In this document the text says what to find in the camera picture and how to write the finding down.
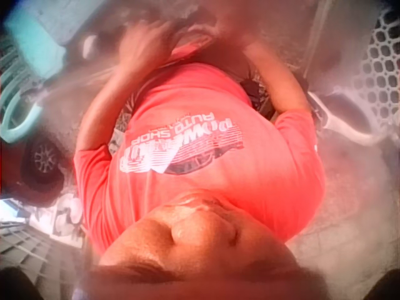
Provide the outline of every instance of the rim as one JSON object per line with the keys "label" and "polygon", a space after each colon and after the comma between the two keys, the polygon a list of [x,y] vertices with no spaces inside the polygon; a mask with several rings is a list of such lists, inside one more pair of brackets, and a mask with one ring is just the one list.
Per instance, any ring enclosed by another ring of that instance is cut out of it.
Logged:
{"label": "rim", "polygon": [[51,145],[41,144],[35,151],[33,159],[36,169],[43,174],[48,174],[56,167],[57,153]]}

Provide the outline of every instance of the car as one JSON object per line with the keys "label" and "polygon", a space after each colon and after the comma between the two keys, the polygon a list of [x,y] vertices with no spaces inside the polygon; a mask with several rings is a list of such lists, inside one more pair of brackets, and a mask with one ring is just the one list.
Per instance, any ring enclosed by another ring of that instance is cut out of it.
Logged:
{"label": "car", "polygon": [[34,132],[13,144],[1,140],[0,158],[1,198],[40,208],[54,204],[64,175],[58,168],[62,154],[48,137]]}

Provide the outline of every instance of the man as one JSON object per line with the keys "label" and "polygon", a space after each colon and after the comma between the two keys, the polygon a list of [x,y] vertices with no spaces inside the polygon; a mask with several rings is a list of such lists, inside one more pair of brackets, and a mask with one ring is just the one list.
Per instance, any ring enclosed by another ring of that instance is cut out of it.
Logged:
{"label": "man", "polygon": [[[284,245],[324,194],[300,85],[267,45],[242,44],[280,114],[272,124],[214,66],[195,59],[159,69],[179,40],[174,27],[142,21],[127,30],[119,66],[82,121],[74,162],[102,257],[75,299],[325,297],[321,278]],[[112,157],[132,93],[136,109]]]}

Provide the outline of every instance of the hand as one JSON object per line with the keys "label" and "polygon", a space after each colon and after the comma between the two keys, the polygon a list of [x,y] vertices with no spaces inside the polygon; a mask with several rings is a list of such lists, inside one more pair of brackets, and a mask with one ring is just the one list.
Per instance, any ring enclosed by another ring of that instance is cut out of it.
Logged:
{"label": "hand", "polygon": [[120,70],[151,73],[166,63],[182,35],[173,22],[140,21],[129,27],[119,47]]}

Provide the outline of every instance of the tire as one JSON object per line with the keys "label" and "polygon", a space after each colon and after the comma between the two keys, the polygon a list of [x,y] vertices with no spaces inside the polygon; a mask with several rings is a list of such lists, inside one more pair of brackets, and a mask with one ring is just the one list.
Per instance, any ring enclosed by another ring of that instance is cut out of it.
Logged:
{"label": "tire", "polygon": [[24,173],[29,177],[30,186],[51,185],[63,178],[58,169],[61,153],[57,146],[46,137],[35,136],[27,143],[24,153]]}

